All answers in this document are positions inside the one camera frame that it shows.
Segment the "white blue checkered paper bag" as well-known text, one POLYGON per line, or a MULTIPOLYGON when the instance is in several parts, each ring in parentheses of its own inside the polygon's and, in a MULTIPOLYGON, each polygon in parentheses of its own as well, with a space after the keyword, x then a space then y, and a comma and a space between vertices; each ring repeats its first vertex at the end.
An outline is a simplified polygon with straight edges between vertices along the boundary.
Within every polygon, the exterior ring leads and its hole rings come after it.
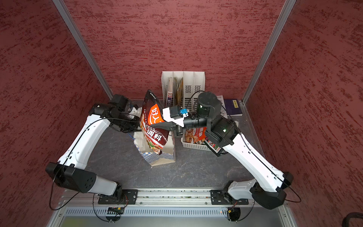
POLYGON ((159 166, 174 163, 176 161, 175 139, 170 132, 166 144, 162 149, 150 146, 142 132, 133 134, 134 145, 140 155, 150 166, 159 166))

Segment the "white plastic basket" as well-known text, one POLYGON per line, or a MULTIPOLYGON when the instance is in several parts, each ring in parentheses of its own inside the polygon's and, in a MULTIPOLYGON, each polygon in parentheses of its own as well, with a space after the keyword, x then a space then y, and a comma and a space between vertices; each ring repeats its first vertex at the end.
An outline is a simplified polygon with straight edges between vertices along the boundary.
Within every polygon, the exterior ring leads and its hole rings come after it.
POLYGON ((185 148, 211 150, 218 153, 221 148, 213 144, 206 136, 206 127, 187 129, 183 133, 181 142, 185 148))

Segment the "orange condiment packet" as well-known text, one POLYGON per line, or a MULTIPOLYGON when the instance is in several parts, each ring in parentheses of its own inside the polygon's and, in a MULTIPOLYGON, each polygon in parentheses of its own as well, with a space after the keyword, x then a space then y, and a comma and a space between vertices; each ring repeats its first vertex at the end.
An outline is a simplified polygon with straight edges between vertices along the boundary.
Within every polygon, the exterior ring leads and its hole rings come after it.
POLYGON ((184 141, 191 144, 204 144, 206 140, 206 127, 187 129, 184 136, 184 141))

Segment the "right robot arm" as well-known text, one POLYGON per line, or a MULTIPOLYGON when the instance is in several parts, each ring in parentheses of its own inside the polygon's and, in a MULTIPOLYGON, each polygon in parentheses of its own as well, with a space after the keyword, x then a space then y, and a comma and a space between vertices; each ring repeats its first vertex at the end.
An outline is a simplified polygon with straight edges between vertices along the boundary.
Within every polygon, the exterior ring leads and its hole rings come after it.
POLYGON ((254 179, 229 183, 230 197, 253 199, 260 206, 272 210, 284 204, 285 189, 294 179, 291 173, 282 172, 270 164, 241 133, 231 118, 221 114, 222 102, 211 92, 202 92, 197 99, 197 110, 190 112, 180 106, 169 110, 170 118, 181 129, 205 128, 209 141, 232 155, 248 170, 254 179))

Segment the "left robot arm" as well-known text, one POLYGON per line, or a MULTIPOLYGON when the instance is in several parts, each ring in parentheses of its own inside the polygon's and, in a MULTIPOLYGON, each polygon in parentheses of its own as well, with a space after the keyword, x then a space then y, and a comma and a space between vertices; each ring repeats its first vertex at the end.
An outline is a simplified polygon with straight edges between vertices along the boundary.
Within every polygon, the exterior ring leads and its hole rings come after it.
POLYGON ((106 129, 123 133, 140 131, 140 111, 138 105, 123 95, 114 95, 107 104, 94 104, 71 146, 57 162, 47 165, 46 173, 53 185, 78 193, 97 194, 110 203, 124 202, 126 197, 120 183, 87 171, 86 167, 106 129))

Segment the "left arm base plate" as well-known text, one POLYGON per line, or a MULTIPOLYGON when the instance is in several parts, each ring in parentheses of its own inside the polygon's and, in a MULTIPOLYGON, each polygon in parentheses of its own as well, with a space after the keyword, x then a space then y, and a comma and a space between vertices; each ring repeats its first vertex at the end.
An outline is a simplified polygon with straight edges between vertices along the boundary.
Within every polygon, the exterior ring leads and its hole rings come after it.
POLYGON ((119 199, 108 195, 100 195, 97 203, 100 205, 135 205, 138 192, 137 189, 123 189, 122 196, 119 199))

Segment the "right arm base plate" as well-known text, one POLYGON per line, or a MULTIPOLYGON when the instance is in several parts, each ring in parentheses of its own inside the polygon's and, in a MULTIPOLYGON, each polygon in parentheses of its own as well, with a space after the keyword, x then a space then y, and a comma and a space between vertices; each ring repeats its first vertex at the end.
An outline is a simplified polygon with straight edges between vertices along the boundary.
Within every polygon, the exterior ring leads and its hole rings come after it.
POLYGON ((234 199, 225 190, 210 190, 210 197, 212 205, 248 205, 248 199, 234 199))

